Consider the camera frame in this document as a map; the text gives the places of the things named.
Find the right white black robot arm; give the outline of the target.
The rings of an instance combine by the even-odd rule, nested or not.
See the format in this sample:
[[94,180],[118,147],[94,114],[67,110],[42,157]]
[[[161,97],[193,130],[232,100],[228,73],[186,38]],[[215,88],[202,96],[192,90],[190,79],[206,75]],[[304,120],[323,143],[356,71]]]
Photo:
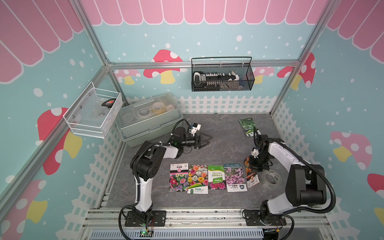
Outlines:
[[278,223],[298,211],[326,214],[334,209],[336,193],[322,166],[310,164],[281,139],[255,135],[254,144],[249,156],[249,167],[252,170],[269,170],[269,162],[274,158],[288,171],[285,192],[261,204],[257,212],[261,224],[268,226]]

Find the green white seed packet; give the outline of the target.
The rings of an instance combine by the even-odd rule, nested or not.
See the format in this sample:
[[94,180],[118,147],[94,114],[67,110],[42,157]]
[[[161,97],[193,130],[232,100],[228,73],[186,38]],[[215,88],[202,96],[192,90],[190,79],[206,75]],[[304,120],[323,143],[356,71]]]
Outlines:
[[223,166],[208,166],[209,190],[225,190],[226,178]]

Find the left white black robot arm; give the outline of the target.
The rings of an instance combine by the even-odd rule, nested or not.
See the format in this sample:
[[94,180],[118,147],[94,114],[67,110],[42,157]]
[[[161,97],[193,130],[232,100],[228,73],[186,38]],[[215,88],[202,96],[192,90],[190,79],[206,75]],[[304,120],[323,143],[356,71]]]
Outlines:
[[136,223],[147,226],[154,222],[152,185],[163,159],[178,159],[185,147],[201,149],[210,144],[213,136],[201,132],[200,124],[189,124],[186,119],[179,120],[171,131],[166,143],[145,141],[131,160],[136,184],[135,202],[121,209],[125,226]]

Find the mixed rose flower seed packet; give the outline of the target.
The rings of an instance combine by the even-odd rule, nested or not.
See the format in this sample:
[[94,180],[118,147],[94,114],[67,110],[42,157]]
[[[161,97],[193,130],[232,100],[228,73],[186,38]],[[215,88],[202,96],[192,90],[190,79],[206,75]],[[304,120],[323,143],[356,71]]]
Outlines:
[[207,195],[209,191],[208,166],[189,165],[188,194]]

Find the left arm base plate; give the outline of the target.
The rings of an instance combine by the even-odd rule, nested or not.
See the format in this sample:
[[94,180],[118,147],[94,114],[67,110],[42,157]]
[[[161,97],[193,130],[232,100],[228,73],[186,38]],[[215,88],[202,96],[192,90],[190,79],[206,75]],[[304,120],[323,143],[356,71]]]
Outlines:
[[166,211],[129,211],[125,219],[125,227],[164,227],[166,221]]

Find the orange black seed packet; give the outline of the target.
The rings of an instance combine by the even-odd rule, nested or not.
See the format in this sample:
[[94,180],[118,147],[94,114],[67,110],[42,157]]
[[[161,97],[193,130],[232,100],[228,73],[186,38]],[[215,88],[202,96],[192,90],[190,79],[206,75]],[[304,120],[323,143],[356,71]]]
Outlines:
[[244,165],[246,168],[246,183],[247,188],[252,188],[260,183],[258,172],[251,168],[250,166],[250,158],[246,158],[244,161]]

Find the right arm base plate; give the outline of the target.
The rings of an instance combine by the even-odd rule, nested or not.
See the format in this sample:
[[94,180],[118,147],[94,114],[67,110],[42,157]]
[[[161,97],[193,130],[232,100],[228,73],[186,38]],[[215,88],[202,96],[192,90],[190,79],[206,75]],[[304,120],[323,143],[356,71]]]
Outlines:
[[287,225],[284,216],[272,215],[268,212],[264,213],[260,210],[245,209],[242,211],[242,217],[245,219],[247,226],[284,227]]

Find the pink aster flower seed packet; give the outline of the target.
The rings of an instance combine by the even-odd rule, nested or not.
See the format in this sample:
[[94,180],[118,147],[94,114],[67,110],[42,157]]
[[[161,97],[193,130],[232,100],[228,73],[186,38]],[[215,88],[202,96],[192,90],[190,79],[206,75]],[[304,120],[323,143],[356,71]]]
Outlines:
[[185,192],[189,182],[189,164],[171,164],[169,192]]

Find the dark green vegetable seed packet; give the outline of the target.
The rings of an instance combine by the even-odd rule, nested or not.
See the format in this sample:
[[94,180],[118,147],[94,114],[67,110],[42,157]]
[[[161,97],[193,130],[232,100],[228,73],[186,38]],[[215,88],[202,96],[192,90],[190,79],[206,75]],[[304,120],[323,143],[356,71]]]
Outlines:
[[247,137],[253,137],[255,135],[255,131],[258,135],[261,134],[253,118],[240,119],[239,122]]

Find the purple flower seed packet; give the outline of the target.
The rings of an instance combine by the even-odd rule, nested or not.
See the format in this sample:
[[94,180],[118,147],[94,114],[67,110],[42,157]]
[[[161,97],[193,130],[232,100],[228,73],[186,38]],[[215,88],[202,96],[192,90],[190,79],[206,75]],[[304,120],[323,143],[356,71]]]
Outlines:
[[228,193],[247,192],[247,181],[240,164],[224,164],[225,181]]

